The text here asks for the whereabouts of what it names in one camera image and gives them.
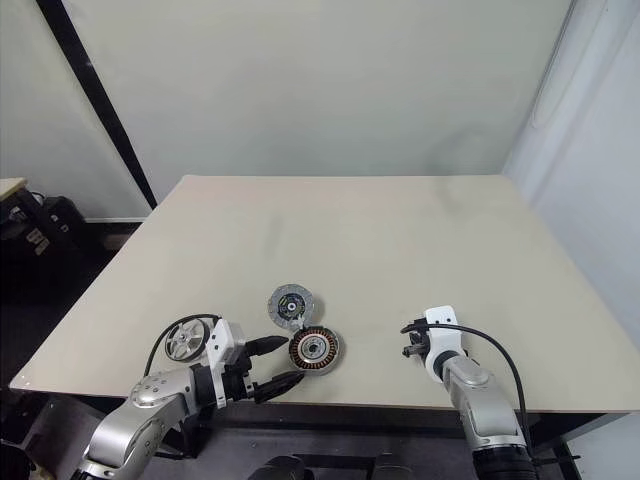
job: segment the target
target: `copper coil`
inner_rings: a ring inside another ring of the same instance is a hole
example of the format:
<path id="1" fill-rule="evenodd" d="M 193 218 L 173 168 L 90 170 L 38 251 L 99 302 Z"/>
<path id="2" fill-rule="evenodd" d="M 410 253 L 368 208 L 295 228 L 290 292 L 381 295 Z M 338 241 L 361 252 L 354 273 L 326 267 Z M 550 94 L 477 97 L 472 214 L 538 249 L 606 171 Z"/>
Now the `copper coil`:
<path id="1" fill-rule="evenodd" d="M 320 337 L 324 344 L 322 358 L 304 359 L 300 356 L 300 345 L 310 337 Z M 336 335 L 324 327 L 311 327 L 297 332 L 289 343 L 289 356 L 294 365 L 301 370 L 313 370 L 320 373 L 334 362 L 338 356 L 339 345 Z"/>

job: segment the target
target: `black cable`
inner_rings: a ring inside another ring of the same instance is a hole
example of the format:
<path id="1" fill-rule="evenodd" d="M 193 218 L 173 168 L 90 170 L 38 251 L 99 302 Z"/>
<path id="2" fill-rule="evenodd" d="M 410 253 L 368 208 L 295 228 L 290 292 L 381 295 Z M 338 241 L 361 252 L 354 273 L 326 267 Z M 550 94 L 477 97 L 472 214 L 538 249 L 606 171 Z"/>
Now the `black cable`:
<path id="1" fill-rule="evenodd" d="M 149 375 L 149 371 L 151 370 L 151 364 L 153 363 L 153 358 L 156 356 L 156 350 L 158 350 L 158 345 L 160 345 L 160 342 L 167 335 L 167 333 L 169 333 L 171 330 L 173 330 L 175 327 L 177 327 L 181 323 L 185 323 L 185 322 L 188 322 L 189 320 L 193 320 L 195 318 L 202 318 L 202 317 L 213 318 L 214 325 L 221 318 L 219 315 L 212 315 L 210 313 L 198 313 L 196 315 L 189 315 L 187 317 L 183 317 L 180 320 L 176 320 L 175 322 L 173 322 L 171 325 L 169 325 L 167 328 L 165 328 L 162 331 L 160 336 L 156 339 L 156 342 L 153 344 L 153 347 L 151 347 L 151 352 L 149 353 L 149 357 L 147 358 L 147 364 L 144 367 L 144 373 L 142 374 L 142 376 L 146 377 L 147 375 Z"/>
<path id="2" fill-rule="evenodd" d="M 531 459 L 533 460 L 533 446 L 531 444 L 531 433 L 529 432 L 529 416 L 527 413 L 527 406 L 525 404 L 525 400 L 524 400 L 524 390 L 522 388 L 522 380 L 520 380 L 520 374 L 518 373 L 518 369 L 516 368 L 516 364 L 514 363 L 513 359 L 511 358 L 511 355 L 509 355 L 509 352 L 507 352 L 507 350 L 500 345 L 500 342 L 498 342 L 495 338 L 491 337 L 490 335 L 487 335 L 484 332 L 481 332 L 480 330 L 476 330 L 475 328 L 469 328 L 469 327 L 463 327 L 461 325 L 444 325 L 444 324 L 440 324 L 440 323 L 426 323 L 425 319 L 419 319 L 418 321 L 419 323 L 414 324 L 414 325 L 409 325 L 405 328 L 403 328 L 402 330 L 400 330 L 401 333 L 408 333 L 408 332 L 413 332 L 416 330 L 429 330 L 430 328 L 443 328 L 443 329 L 447 329 L 447 330 L 459 330 L 461 332 L 466 332 L 466 333 L 471 333 L 473 335 L 477 335 L 479 337 L 484 338 L 485 340 L 487 340 L 489 343 L 491 343 L 494 347 L 496 347 L 498 349 L 498 351 L 502 354 L 502 356 L 504 357 L 504 359 L 507 361 L 507 363 L 509 364 L 509 368 L 511 368 L 511 373 L 513 374 L 513 379 L 515 380 L 516 383 L 516 390 L 518 391 L 518 404 L 519 404 L 519 408 L 520 408 L 520 423 L 522 425 L 522 433 L 524 435 L 524 441 L 527 444 L 527 452 L 529 453 L 529 456 L 531 457 Z"/>

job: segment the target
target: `wall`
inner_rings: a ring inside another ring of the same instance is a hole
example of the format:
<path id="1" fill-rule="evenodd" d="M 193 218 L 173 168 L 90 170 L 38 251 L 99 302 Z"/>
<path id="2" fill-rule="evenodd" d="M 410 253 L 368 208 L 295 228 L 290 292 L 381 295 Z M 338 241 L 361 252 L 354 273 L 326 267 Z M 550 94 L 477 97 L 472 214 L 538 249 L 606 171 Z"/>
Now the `wall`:
<path id="1" fill-rule="evenodd" d="M 64 0 L 154 193 L 499 173 L 569 0 Z"/>
<path id="2" fill-rule="evenodd" d="M 640 348 L 639 11 L 578 3 L 505 173 Z M 633 415 L 570 441 L 582 478 L 637 478 L 639 432 Z"/>
<path id="3" fill-rule="evenodd" d="M 0 0 L 0 36 L 0 174 L 66 195 L 87 217 L 146 217 L 35 2 Z"/>

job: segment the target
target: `pulley wheel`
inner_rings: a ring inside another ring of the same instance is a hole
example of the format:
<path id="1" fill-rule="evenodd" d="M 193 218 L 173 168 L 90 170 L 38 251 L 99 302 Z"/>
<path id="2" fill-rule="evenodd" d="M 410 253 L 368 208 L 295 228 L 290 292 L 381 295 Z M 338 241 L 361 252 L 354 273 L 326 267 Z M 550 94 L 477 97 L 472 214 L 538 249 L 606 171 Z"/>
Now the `pulley wheel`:
<path id="1" fill-rule="evenodd" d="M 325 327 L 298 331 L 289 342 L 289 356 L 300 370 L 323 375 L 337 363 L 340 353 L 338 336 Z"/>
<path id="2" fill-rule="evenodd" d="M 201 318 L 187 317 L 168 334 L 164 351 L 171 360 L 190 362 L 204 351 L 209 338 L 209 326 Z"/>
<path id="3" fill-rule="evenodd" d="M 279 327 L 301 330 L 311 322 L 313 296 L 300 285 L 282 285 L 271 295 L 267 308 L 271 320 Z"/>

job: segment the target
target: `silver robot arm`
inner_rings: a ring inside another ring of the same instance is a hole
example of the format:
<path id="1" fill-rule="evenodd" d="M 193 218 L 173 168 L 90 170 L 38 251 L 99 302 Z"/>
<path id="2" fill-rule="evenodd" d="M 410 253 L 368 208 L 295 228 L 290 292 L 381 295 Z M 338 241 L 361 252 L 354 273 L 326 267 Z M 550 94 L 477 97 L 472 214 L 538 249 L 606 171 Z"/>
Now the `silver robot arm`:
<path id="1" fill-rule="evenodd" d="M 467 357 L 462 332 L 437 327 L 458 325 L 450 306 L 430 308 L 424 319 L 402 330 L 411 332 L 406 357 L 419 355 L 429 376 L 442 383 L 460 420 L 473 452 L 480 480 L 536 479 L 520 425 L 495 376 Z"/>
<path id="2" fill-rule="evenodd" d="M 247 342 L 238 325 L 218 320 L 206 344 L 209 365 L 140 380 L 124 404 L 98 425 L 72 479 L 136 479 L 167 431 L 203 407 L 224 408 L 228 400 L 243 398 L 261 403 L 288 391 L 302 380 L 302 372 L 287 372 L 261 385 L 249 376 L 249 357 L 273 351 L 287 340 L 274 336 Z"/>

